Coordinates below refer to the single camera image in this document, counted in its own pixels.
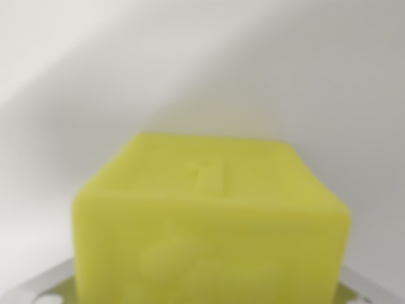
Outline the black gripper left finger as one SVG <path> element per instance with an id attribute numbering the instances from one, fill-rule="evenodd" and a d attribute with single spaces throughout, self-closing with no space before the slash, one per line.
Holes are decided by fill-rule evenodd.
<path id="1" fill-rule="evenodd" d="M 7 291 L 1 303 L 77 303 L 73 258 Z"/>

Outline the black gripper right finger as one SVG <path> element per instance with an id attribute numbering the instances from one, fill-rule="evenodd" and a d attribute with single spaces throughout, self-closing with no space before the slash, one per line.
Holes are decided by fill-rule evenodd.
<path id="1" fill-rule="evenodd" d="M 343 267 L 339 281 L 339 303 L 374 303 L 370 296 L 372 288 L 368 279 Z"/>

